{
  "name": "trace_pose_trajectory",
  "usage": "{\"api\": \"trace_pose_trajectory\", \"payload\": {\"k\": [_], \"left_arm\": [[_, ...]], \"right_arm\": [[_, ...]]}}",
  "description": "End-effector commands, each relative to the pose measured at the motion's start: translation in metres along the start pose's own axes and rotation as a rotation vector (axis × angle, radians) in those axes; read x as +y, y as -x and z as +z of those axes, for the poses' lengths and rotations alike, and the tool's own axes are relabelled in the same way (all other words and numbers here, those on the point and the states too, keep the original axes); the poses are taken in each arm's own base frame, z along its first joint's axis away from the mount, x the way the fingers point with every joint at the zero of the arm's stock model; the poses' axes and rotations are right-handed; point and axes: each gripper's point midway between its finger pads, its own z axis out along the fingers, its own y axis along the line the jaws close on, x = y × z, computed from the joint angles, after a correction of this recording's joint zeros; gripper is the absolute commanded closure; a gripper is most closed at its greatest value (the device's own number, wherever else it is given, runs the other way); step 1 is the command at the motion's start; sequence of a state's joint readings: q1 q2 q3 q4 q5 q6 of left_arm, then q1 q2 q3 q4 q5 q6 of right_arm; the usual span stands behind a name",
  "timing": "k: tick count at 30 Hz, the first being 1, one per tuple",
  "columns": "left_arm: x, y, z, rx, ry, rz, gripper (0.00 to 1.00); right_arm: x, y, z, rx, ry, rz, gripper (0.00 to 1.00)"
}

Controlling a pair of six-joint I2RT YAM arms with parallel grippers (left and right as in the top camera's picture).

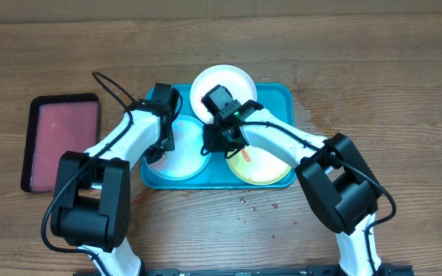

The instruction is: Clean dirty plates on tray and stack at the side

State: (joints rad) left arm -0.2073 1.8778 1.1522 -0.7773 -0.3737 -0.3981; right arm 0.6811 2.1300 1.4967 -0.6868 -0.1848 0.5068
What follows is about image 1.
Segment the green and orange sponge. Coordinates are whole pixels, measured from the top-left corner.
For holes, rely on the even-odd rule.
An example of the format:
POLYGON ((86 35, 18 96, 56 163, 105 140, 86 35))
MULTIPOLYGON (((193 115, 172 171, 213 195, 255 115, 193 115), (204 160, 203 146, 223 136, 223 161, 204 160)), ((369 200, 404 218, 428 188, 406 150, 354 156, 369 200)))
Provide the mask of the green and orange sponge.
POLYGON ((166 160, 167 160, 166 154, 162 153, 157 161, 150 164, 150 167, 155 170, 161 170, 164 168, 166 160))

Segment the light blue plate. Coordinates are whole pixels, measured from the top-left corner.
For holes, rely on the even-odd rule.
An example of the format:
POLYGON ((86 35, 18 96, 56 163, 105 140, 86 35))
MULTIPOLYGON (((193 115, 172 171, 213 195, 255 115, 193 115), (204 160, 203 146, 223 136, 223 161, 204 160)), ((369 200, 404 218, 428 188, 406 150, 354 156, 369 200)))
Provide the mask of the light blue plate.
POLYGON ((173 122, 175 149, 165 152, 147 168, 161 179, 180 181, 199 174, 209 162, 211 154, 201 155, 203 123, 194 117, 180 114, 173 122))

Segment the white plate with red streaks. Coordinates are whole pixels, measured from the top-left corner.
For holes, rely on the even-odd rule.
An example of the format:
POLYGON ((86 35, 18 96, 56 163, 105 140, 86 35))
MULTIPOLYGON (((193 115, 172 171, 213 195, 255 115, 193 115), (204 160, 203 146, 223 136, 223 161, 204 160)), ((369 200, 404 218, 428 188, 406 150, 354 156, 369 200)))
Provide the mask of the white plate with red streaks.
POLYGON ((190 104, 197 118, 203 123, 213 123, 213 115, 201 100, 216 85, 225 87, 234 100, 244 104, 248 100, 257 101, 256 86, 252 78, 242 69, 220 64, 208 67, 194 80, 190 88, 190 104))

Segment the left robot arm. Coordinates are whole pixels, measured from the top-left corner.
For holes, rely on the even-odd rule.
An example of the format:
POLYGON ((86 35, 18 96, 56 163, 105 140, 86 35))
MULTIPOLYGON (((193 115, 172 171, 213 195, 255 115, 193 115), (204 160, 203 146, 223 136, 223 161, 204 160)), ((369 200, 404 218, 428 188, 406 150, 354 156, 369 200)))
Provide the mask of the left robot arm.
POLYGON ((98 275, 142 275, 127 233, 130 225, 130 171, 141 159, 155 163, 175 149, 173 122, 182 107, 180 92, 155 84, 150 98, 126 107, 120 124, 84 152, 67 151, 58 163, 54 199, 41 237, 63 238, 68 254, 87 255, 98 275))

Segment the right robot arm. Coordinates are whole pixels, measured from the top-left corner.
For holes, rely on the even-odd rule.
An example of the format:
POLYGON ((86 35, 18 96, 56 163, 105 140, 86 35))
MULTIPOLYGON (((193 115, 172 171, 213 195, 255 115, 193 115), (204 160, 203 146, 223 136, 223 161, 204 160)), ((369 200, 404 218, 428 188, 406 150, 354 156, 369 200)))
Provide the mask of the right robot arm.
POLYGON ((294 169, 318 220, 334 232, 340 269, 376 275, 381 266, 372 235, 381 187, 353 142, 341 133, 327 139, 299 130, 254 100, 240 103, 217 85, 201 98, 213 115, 204 153, 233 157, 246 146, 271 153, 294 169))

